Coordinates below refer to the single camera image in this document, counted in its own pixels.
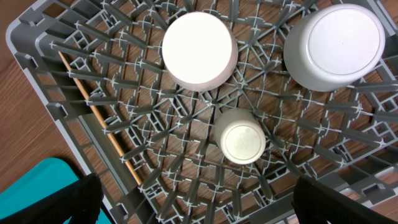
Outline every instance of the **gray plastic rack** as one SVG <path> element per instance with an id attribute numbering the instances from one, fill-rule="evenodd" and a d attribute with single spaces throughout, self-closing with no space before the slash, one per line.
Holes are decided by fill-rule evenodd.
<path id="1" fill-rule="evenodd" d="M 380 18 L 383 58 L 345 88 L 308 91 L 283 66 L 285 37 L 301 17 L 341 3 Z M 195 10 L 219 17 L 238 41 L 238 65 L 217 90 L 180 88 L 161 58 L 164 31 Z M 378 0 L 39 0 L 9 26 L 7 44 L 83 170 L 95 172 L 89 147 L 106 166 L 100 175 L 110 175 L 121 193 L 115 200 L 104 187 L 117 223 L 133 214 L 141 223 L 292 222 L 300 175 L 368 207 L 398 193 L 398 183 L 383 178 L 396 174 L 398 162 L 398 36 Z M 69 55 L 71 72 L 58 51 Z M 85 82 L 89 100 L 71 77 Z M 106 129 L 87 105 L 103 108 Z M 234 107 L 251 110 L 267 135 L 264 155 L 248 166 L 225 159 L 212 136 L 214 120 Z M 124 156 L 106 133 L 124 142 Z M 282 182 L 290 184 L 278 189 Z"/>

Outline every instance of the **brown wood surface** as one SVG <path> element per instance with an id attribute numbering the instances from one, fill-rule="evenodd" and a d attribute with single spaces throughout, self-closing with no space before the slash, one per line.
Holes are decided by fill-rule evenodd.
<path id="1" fill-rule="evenodd" d="M 33 2 L 34 0 L 1 1 L 0 30 L 3 35 L 0 39 L 0 192 L 47 157 L 64 159 L 77 173 L 81 173 L 72 152 L 14 60 L 5 42 L 5 31 L 8 24 Z M 397 22 L 398 1 L 383 0 L 382 2 Z M 200 4 L 201 0 L 199 0 L 197 7 L 208 7 Z M 240 13 L 245 13 L 246 4 L 252 3 L 242 2 L 243 10 Z M 263 16 L 272 19 L 275 14 L 264 14 Z M 152 34 L 152 40 L 157 41 L 156 39 L 156 34 Z M 201 129 L 202 127 L 197 127 L 197 134 L 201 134 Z M 87 155 L 93 163 L 99 164 L 95 166 L 96 170 L 101 169 L 96 155 L 91 152 L 87 152 Z M 291 185 L 292 179 L 293 177 L 287 178 L 283 180 L 284 183 L 277 184 Z M 108 186 L 107 189 L 110 192 L 115 192 L 116 198 L 119 197 L 117 196 L 118 190 L 116 186 L 111 184 L 110 178 L 104 177 L 103 182 L 105 186 Z M 390 199 L 374 207 L 374 209 L 389 218 L 398 220 L 398 197 Z"/>

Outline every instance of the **wooden stick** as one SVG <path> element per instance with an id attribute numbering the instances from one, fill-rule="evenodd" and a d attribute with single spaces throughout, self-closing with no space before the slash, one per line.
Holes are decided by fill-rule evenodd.
<path id="1" fill-rule="evenodd" d="M 70 67 L 69 63 L 67 62 L 66 58 L 63 56 L 62 52 L 58 52 L 61 56 L 62 62 L 63 64 L 65 64 L 66 68 L 68 69 L 68 71 L 70 72 L 72 70 L 72 68 Z M 90 97 L 89 94 L 87 93 L 87 91 L 85 90 L 85 88 L 83 87 L 83 85 L 81 84 L 80 80 L 77 78 L 73 78 L 73 80 L 75 81 L 77 87 L 79 88 L 81 94 L 84 96 L 84 98 L 86 100 L 88 100 L 88 98 Z M 95 106 L 90 106 L 91 110 L 93 111 L 94 115 L 97 117 L 98 122 L 101 124 L 102 128 L 106 128 L 106 123 L 104 121 L 104 118 L 101 116 L 100 112 L 98 111 L 97 107 Z M 116 138 L 114 137 L 114 135 L 112 133 L 107 134 L 107 136 L 109 137 L 109 140 L 111 140 L 113 146 L 115 147 L 115 149 L 117 150 L 117 152 L 119 153 L 119 156 L 123 156 L 124 152 L 122 150 L 122 148 L 120 147 L 118 141 L 116 140 Z M 137 172 L 134 170 L 133 166 L 131 165 L 130 161 L 126 161 L 126 165 L 127 168 L 129 169 L 130 173 L 132 174 L 132 176 L 134 177 L 134 179 L 136 180 L 138 185 L 141 185 L 141 180 L 139 178 L 139 176 L 137 175 Z"/>

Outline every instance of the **white mug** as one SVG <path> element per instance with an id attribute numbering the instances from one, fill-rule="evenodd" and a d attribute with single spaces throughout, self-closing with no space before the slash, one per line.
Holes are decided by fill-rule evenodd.
<path id="1" fill-rule="evenodd" d="M 225 111 L 215 122 L 214 137 L 227 159 L 236 164 L 258 160 L 266 148 L 266 136 L 248 110 Z"/>
<path id="2" fill-rule="evenodd" d="M 162 56 L 177 84 L 192 91 L 207 91 L 222 85 L 234 72 L 238 45 L 217 17 L 191 12 L 167 29 Z"/>
<path id="3" fill-rule="evenodd" d="M 371 11 L 337 4 L 304 17 L 284 44 L 287 71 L 300 85 L 332 91 L 369 73 L 386 42 L 384 28 Z"/>

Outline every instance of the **teal object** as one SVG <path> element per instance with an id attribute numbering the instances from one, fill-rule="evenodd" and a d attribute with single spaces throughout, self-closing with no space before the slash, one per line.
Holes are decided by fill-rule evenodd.
<path id="1" fill-rule="evenodd" d="M 0 194 L 0 219 L 32 205 L 76 180 L 78 177 L 66 162 L 56 158 L 44 159 Z M 111 222 L 101 210 L 96 223 Z"/>

